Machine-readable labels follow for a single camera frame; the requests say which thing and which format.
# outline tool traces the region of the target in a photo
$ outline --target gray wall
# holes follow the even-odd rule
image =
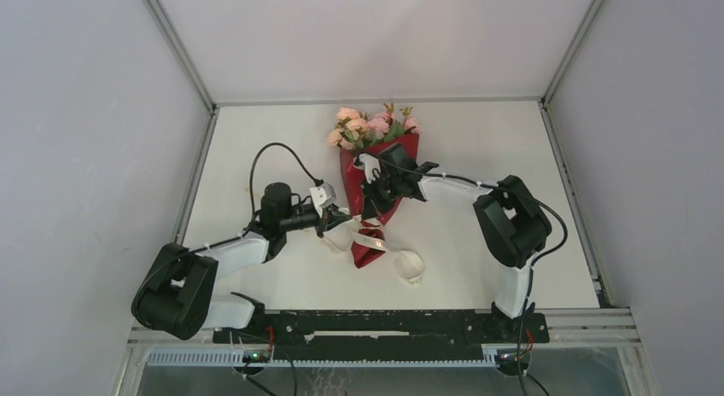
[[[552,104],[665,395],[724,394],[724,0],[610,0]]]
[[[0,394],[109,394],[205,120],[141,0],[0,0]]]

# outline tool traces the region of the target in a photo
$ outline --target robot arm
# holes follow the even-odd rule
[[[377,156],[361,154],[357,163],[366,177],[361,184],[365,195],[362,218],[386,213],[400,197],[467,212],[472,209],[488,249],[501,265],[493,313],[513,321],[532,311],[532,306],[523,310],[530,261],[545,247],[552,227],[520,178],[508,176],[496,184],[468,183],[432,173],[436,164],[418,166],[399,144]],[[240,294],[213,295],[214,282],[274,259],[289,231],[314,228],[322,236],[351,219],[334,204],[335,192],[328,184],[311,188],[310,197],[311,203],[292,204],[290,187],[273,183],[265,189],[258,218],[254,215],[243,235],[193,251],[167,244],[133,299],[131,313],[143,326],[182,340],[203,328],[247,327],[263,305]]]
[[[431,172],[436,164],[418,166],[399,144],[377,156],[362,154],[358,164],[365,170],[368,183],[364,187],[363,218],[385,213],[399,197],[474,212],[488,250],[501,265],[493,312],[514,319],[527,311],[523,310],[523,300],[530,263],[546,246],[552,227],[520,178],[508,176],[498,183],[449,178]]]
[[[328,184],[311,188],[310,197],[311,203],[292,204],[287,184],[269,184],[244,234],[193,251],[166,244],[138,289],[131,313],[146,328],[182,340],[204,328],[245,328],[263,305],[240,294],[213,295],[213,285],[242,268],[274,259],[289,231],[314,228],[322,236],[351,219],[334,204],[335,192]]]

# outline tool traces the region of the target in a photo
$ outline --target black cable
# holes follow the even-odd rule
[[[143,282],[141,282],[141,286],[138,287],[138,291],[136,291],[136,296],[133,297],[133,301],[131,302],[131,315],[133,315],[133,317],[138,321],[138,323],[140,323],[146,329],[156,330],[156,328],[154,328],[154,325],[152,325],[150,322],[147,322],[145,319],[142,319],[141,317],[138,316],[138,298],[139,298],[139,295],[141,294],[141,290],[159,272],[164,271],[165,269],[167,269],[169,266],[171,266],[173,264],[176,264],[176,262],[166,263],[164,265],[159,266],[153,272],[151,272],[151,274],[148,275],[146,277],[146,279],[143,280]]]
[[[541,207],[541,208],[543,208],[544,210],[548,211],[548,212],[561,224],[561,228],[562,228],[562,230],[563,230],[563,237],[561,238],[561,241],[560,241],[558,244],[556,244],[554,247],[552,247],[552,248],[548,249],[547,251],[544,251],[543,253],[539,254],[537,257],[535,257],[535,258],[530,262],[529,276],[528,276],[528,289],[527,289],[527,292],[526,292],[526,294],[525,294],[525,299],[523,300],[523,308],[522,308],[522,310],[521,310],[521,316],[520,316],[520,329],[518,330],[518,340],[517,340],[517,343],[516,343],[516,361],[517,361],[517,368],[518,368],[518,380],[520,381],[520,385],[521,385],[521,389],[522,389],[522,391],[523,391],[523,394],[524,394],[525,396],[528,396],[528,389],[525,387],[525,382],[523,381],[523,367],[521,366],[521,356],[522,356],[522,355],[521,355],[520,350],[521,350],[521,344],[522,344],[522,342],[523,342],[523,328],[524,328],[524,326],[525,326],[525,311],[526,311],[526,309],[528,309],[528,300],[529,300],[529,298],[530,298],[530,293],[533,291],[533,267],[534,267],[534,265],[537,264],[538,261],[540,261],[542,258],[544,258],[544,257],[546,257],[547,255],[550,255],[550,254],[552,254],[552,253],[555,253],[558,249],[560,249],[560,248],[568,241],[568,234],[569,234],[569,233],[568,233],[568,227],[566,226],[565,221],[563,221],[563,218],[562,218],[558,213],[556,213],[555,210],[553,210],[552,208],[550,208],[546,203],[544,203],[543,201],[540,201],[540,200],[534,198],[534,197],[531,196],[531,195],[518,194],[516,191],[514,191],[514,190],[512,190],[512,189],[508,189],[508,188],[503,187],[503,186],[500,186],[500,185],[485,184],[485,183],[473,181],[473,180],[471,180],[471,179],[469,179],[469,178],[465,178],[465,177],[462,177],[462,176],[456,176],[456,175],[454,175],[454,174],[442,174],[442,173],[436,173],[436,172],[432,172],[432,173],[428,173],[428,172],[414,172],[414,171],[412,171],[412,170],[407,170],[407,169],[405,169],[405,168],[403,168],[403,167],[400,167],[400,166],[397,166],[397,165],[395,165],[395,164],[392,164],[392,163],[390,163],[390,162],[388,162],[388,161],[379,160],[379,159],[377,159],[377,160],[378,160],[378,161],[381,161],[383,164],[385,164],[385,165],[387,165],[387,166],[392,166],[392,167],[394,167],[394,168],[396,168],[396,169],[398,169],[398,170],[401,170],[401,171],[403,171],[403,172],[409,172],[410,174],[415,174],[415,175],[418,175],[418,176],[421,176],[421,177],[451,178],[451,179],[454,179],[454,180],[460,180],[460,181],[463,181],[463,182],[466,182],[466,183],[470,183],[470,184],[473,184],[473,185],[475,185],[475,186],[477,186],[477,187],[482,187],[482,188],[484,188],[484,189],[496,189],[496,190],[504,191],[504,192],[507,192],[507,193],[511,193],[511,194],[513,194],[513,195],[517,195],[517,196],[520,197],[520,198],[524,198],[524,199],[526,199],[526,200],[532,201],[533,203],[537,204],[539,207]]]
[[[284,350],[283,350],[279,345],[277,345],[276,343],[272,343],[271,341],[268,341],[268,340],[266,340],[266,339],[264,339],[264,338],[260,338],[259,336],[247,334],[246,332],[236,332],[236,333],[239,334],[239,335],[245,335],[245,336],[248,336],[248,337],[250,337],[250,338],[254,338],[254,339],[258,340],[258,341],[262,341],[262,342],[268,343],[269,345],[272,345],[272,346],[275,347],[276,349],[279,349],[279,351],[281,351],[281,353],[283,353],[284,356],[287,357],[287,359],[288,359],[288,361],[289,361],[289,366],[291,366],[291,368],[292,368],[292,378],[294,379],[294,384],[295,384],[295,390],[294,390],[294,395],[293,395],[293,396],[296,396],[296,391],[297,391],[297,387],[298,387],[297,378],[296,378],[296,367],[294,366],[294,362],[292,361],[292,358],[289,356],[289,354],[288,354],[286,351],[284,351]]]
[[[551,396],[551,394],[548,393],[548,390],[546,389],[546,387],[543,386],[543,383],[540,383],[540,382],[538,381],[538,379],[534,378],[533,375],[531,375],[531,374],[529,374],[529,373],[528,373],[526,376],[529,377],[530,380],[533,381],[533,383],[535,383],[536,385],[538,385],[538,387],[540,387],[540,390],[542,390],[543,393],[546,394],[546,396]]]
[[[268,149],[268,148],[270,148],[270,147],[273,147],[273,146],[278,146],[278,147],[287,149],[287,151],[289,151],[289,152],[295,157],[296,162],[299,163],[299,166],[301,167],[302,170],[304,170],[304,173],[305,173],[309,178],[312,179],[312,181],[314,182],[314,185],[316,185],[316,186],[318,187],[318,186],[320,186],[320,185],[322,185],[322,184],[324,183],[323,180],[320,180],[320,179],[318,179],[318,178],[315,178],[315,177],[309,172],[309,170],[307,170],[307,168],[304,166],[304,163],[301,162],[301,159],[299,158],[299,156],[295,153],[295,151],[294,151],[290,146],[288,146],[288,145],[286,145],[286,144],[284,144],[284,143],[276,143],[276,142],[274,142],[274,143],[269,143],[269,144],[267,144],[266,146],[262,147],[262,148],[256,153],[256,156],[254,157],[254,162],[252,162],[252,164],[251,164],[251,172],[249,172],[249,198],[251,199],[251,217],[252,217],[252,218],[251,218],[251,220],[249,221],[249,224],[248,224],[248,226],[247,226],[247,229],[244,231],[244,233],[242,234],[242,236],[245,236],[245,235],[247,235],[247,234],[249,233],[249,228],[251,227],[251,224],[254,222],[254,216],[256,215],[256,204],[254,203],[254,170],[256,170],[256,162],[259,161],[259,158],[261,157],[261,154],[264,153],[264,150],[266,150],[266,149]]]
[[[256,379],[254,379],[253,377],[251,377],[251,376],[244,376],[244,379],[246,379],[246,380],[247,380],[249,383],[251,383],[252,385],[258,387],[259,390],[261,390],[262,392],[268,394],[269,396],[277,396],[274,392],[272,392],[271,390],[267,389],[266,386],[264,386],[264,385],[262,385],[261,383],[257,382]]]

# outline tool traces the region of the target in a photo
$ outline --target glass panel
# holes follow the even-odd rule
[[[297,368],[299,396],[522,394],[516,377],[491,368]],[[614,348],[534,351],[530,373],[552,395],[628,396]],[[293,393],[290,368],[268,368],[254,379],[279,396]],[[542,395],[526,378],[528,393]],[[231,367],[149,366],[143,396],[264,395]]]

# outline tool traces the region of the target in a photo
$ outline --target pink rose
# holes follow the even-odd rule
[[[383,119],[385,121],[392,120],[393,119],[392,117],[393,117],[392,114],[389,112],[380,112],[378,114],[375,114],[375,119]]]
[[[357,119],[351,119],[346,124],[347,130],[355,131],[355,130],[362,130],[362,131],[368,131],[370,127],[367,125],[367,122],[365,119],[357,118]]]
[[[338,120],[344,120],[344,119],[359,119],[359,112],[353,108],[340,108],[337,112],[337,119]]]
[[[354,149],[354,144],[348,142],[348,141],[345,140],[344,138],[343,138],[342,140],[340,140],[340,146],[342,146],[342,148],[345,149],[345,150]]]
[[[417,119],[414,117],[408,117],[405,119],[405,122],[402,123],[402,128],[405,129],[405,131],[411,131],[413,133],[419,133],[420,127],[417,124]]]
[[[377,135],[377,138],[383,138],[385,133],[389,133],[389,124],[387,120],[382,117],[375,117],[374,119],[367,122],[370,130],[373,130]]]
[[[335,147],[339,145],[339,142],[342,139],[342,134],[339,132],[338,129],[334,129],[330,134],[327,136],[327,143],[330,145],[330,147]]]
[[[359,139],[359,133],[357,131],[350,131],[347,130],[344,132],[346,138],[351,138],[353,142],[356,142]]]

